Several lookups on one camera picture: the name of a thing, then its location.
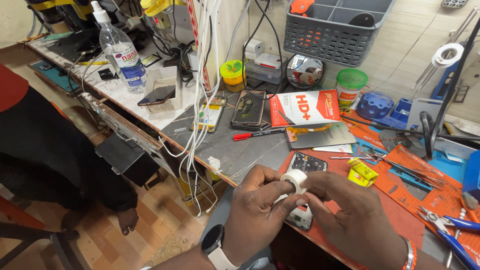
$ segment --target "white watch strap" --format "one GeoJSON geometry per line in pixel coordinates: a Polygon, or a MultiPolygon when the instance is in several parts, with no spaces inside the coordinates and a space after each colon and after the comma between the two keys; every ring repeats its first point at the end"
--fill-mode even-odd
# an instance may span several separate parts
{"type": "Polygon", "coordinates": [[[237,270],[240,268],[240,266],[235,266],[230,262],[220,247],[217,247],[212,253],[208,254],[208,258],[216,270],[237,270]]]}

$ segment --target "blue pliers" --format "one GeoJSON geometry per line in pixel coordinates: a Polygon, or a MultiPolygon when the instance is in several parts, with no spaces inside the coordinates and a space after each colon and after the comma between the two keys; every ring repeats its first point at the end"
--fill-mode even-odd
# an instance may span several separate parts
{"type": "Polygon", "coordinates": [[[432,213],[427,209],[420,206],[420,209],[426,213],[426,215],[420,213],[418,210],[418,214],[426,221],[429,221],[437,227],[437,234],[447,243],[450,248],[452,249],[453,253],[457,256],[457,258],[465,265],[465,267],[469,270],[480,270],[478,264],[470,257],[470,255],[466,252],[466,250],[462,247],[462,245],[448,232],[445,226],[455,226],[459,229],[466,229],[466,230],[474,230],[480,231],[480,223],[471,222],[471,221],[464,221],[456,218],[452,218],[450,216],[443,216],[441,217],[438,214],[432,213]]]}

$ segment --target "smartwatch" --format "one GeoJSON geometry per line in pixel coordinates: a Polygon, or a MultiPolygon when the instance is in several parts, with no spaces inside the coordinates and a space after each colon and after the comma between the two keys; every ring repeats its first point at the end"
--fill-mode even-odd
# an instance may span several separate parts
{"type": "Polygon", "coordinates": [[[212,262],[217,270],[237,270],[239,266],[233,265],[223,253],[222,244],[225,229],[222,224],[215,225],[210,229],[202,242],[202,251],[212,262]]]}

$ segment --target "black stand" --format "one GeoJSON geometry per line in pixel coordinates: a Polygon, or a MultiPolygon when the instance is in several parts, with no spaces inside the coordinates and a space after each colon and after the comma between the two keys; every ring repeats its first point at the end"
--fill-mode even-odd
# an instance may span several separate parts
{"type": "Polygon", "coordinates": [[[69,233],[54,233],[39,229],[23,227],[15,224],[0,222],[0,237],[23,240],[12,251],[0,259],[0,269],[11,260],[26,250],[31,244],[40,239],[48,239],[52,242],[55,252],[59,256],[65,270],[84,270],[77,256],[68,243],[69,240],[78,238],[77,231],[69,233]]]}

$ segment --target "hand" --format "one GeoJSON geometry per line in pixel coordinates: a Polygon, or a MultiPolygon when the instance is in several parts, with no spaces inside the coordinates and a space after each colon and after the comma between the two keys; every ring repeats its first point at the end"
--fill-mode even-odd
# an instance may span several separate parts
{"type": "Polygon", "coordinates": [[[304,195],[293,195],[271,207],[281,195],[295,191],[291,183],[280,181],[281,176],[281,173],[257,164],[235,188],[222,248],[234,265],[242,265],[266,248],[290,212],[308,202],[304,195]]]}
{"type": "Polygon", "coordinates": [[[341,208],[335,215],[312,193],[309,207],[328,240],[350,259],[375,269],[402,269],[407,245],[392,228],[378,194],[334,172],[309,172],[305,187],[341,208]]]}

